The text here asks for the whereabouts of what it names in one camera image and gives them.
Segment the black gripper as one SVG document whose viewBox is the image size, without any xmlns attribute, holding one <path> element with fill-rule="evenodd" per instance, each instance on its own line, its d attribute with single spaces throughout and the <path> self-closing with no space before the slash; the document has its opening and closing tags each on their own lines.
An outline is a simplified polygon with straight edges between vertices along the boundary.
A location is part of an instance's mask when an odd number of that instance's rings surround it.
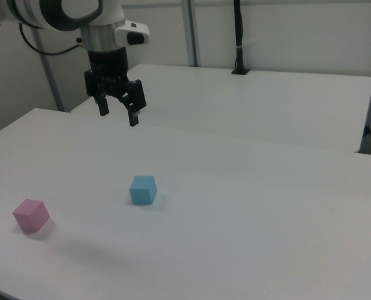
<svg viewBox="0 0 371 300">
<path fill-rule="evenodd" d="M 88 51 L 90 69 L 84 74 L 86 92 L 94 97 L 100 116 L 109 114 L 105 95 L 118 98 L 128 111 L 130 126 L 139 123 L 138 115 L 146 107 L 142 82 L 128 79 L 128 55 L 126 47 L 108 51 Z"/>
</svg>

